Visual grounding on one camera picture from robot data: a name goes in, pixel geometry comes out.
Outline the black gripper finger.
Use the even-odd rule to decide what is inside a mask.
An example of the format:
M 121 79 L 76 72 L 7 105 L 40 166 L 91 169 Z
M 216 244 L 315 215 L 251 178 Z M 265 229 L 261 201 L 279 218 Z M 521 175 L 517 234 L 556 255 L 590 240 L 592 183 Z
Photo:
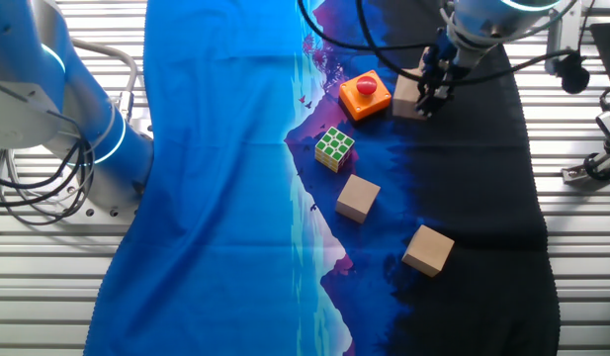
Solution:
M 435 92 L 438 89 L 438 46 L 427 46 L 419 61 L 421 79 L 418 82 L 420 92 Z
M 421 117 L 431 118 L 453 98 L 453 90 L 453 87 L 444 85 L 438 88 L 429 85 L 420 87 L 415 112 Z

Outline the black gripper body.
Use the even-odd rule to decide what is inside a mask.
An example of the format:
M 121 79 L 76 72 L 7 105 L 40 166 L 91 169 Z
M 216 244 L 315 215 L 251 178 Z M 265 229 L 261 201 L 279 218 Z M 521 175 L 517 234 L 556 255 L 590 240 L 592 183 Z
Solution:
M 459 85 L 471 70 L 455 63 L 458 53 L 459 49 L 450 41 L 446 29 L 438 28 L 436 46 L 433 50 L 432 77 L 450 85 Z

